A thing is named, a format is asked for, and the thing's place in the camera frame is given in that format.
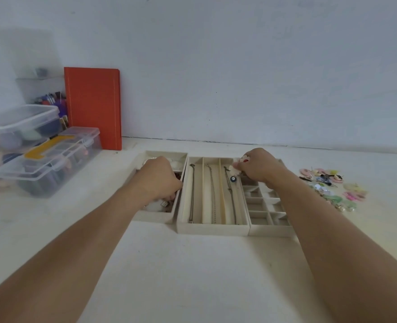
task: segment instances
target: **white table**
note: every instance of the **white table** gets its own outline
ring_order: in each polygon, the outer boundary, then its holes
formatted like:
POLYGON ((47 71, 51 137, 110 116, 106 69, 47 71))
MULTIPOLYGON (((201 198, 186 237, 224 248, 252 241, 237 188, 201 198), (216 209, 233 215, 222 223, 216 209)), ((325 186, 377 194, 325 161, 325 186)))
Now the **white table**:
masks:
MULTIPOLYGON (((144 150, 239 157, 251 145, 124 139, 50 199, 0 193, 0 283, 124 182, 144 150)), ((289 169, 340 169, 369 190, 373 213, 347 216, 397 258, 397 155, 265 147, 289 169)), ((80 322, 331 322, 295 240, 178 235, 132 222, 80 322)))

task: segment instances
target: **plastic lid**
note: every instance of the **plastic lid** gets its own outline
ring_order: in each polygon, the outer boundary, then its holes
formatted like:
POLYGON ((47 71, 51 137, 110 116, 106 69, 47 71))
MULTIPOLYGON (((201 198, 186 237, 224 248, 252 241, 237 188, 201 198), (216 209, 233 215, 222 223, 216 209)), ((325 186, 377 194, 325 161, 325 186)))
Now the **plastic lid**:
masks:
POLYGON ((9 108, 0 112, 0 133, 37 128, 56 119, 58 113, 54 105, 26 104, 9 108))
POLYGON ((72 156, 84 155, 99 134, 98 128, 68 128, 57 137, 1 166, 0 177, 38 180, 50 171, 59 171, 68 167, 72 156))

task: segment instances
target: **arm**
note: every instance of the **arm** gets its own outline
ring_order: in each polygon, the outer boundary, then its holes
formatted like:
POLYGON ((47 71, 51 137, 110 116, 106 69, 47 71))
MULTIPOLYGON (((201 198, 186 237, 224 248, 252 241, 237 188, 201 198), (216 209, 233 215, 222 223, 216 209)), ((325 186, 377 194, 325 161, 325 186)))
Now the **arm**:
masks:
POLYGON ((148 160, 0 285, 0 322, 76 322, 134 214, 181 187, 167 159, 148 160))
POLYGON ((279 194, 338 322, 397 322, 397 261, 262 148, 235 167, 279 194))

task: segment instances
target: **jewelry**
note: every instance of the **jewelry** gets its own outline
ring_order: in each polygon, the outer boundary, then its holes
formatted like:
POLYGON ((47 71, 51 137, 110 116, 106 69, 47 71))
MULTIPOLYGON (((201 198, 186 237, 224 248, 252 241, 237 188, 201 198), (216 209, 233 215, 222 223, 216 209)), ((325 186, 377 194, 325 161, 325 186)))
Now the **jewelry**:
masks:
POLYGON ((192 196, 191 196, 191 208, 189 210, 189 222, 192 223, 192 210, 194 209, 194 177, 195 177, 195 164, 190 164, 192 167, 192 196))
POLYGON ((212 224, 217 223, 217 205, 215 200, 215 185, 213 184, 213 176, 212 176, 212 168, 210 165, 206 164, 209 168, 209 172, 211 174, 211 188, 212 188, 212 224))
POLYGON ((227 167, 224 167, 224 169, 225 169, 224 172, 226 174, 226 179, 227 179, 227 184, 228 184, 228 191, 230 192, 230 195, 231 195, 231 204, 233 205, 234 224, 237 224, 237 222, 236 222, 236 208, 234 207, 233 189, 231 188, 230 179, 228 178, 228 174, 227 174, 227 171, 230 172, 230 170, 227 169, 227 167))

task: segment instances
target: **white surface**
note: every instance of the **white surface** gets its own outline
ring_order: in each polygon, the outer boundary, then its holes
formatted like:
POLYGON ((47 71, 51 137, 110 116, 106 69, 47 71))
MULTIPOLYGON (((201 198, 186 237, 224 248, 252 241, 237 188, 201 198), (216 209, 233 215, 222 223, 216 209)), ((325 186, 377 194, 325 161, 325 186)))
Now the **white surface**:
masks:
MULTIPOLYGON (((139 152, 238 157, 250 149, 144 139, 124 139, 123 144, 127 151, 101 152, 48 200, 0 194, 0 282, 107 199, 139 152)), ((293 171, 335 168, 361 183, 377 211, 348 217, 397 258, 397 155, 267 149, 293 171)), ((331 321, 295 241, 179 235, 172 227, 131 223, 80 322, 331 321)))
MULTIPOLYGON (((123 135, 397 152, 397 0, 0 0, 12 25, 120 69, 123 135)), ((12 78, 0 49, 0 104, 12 78)))

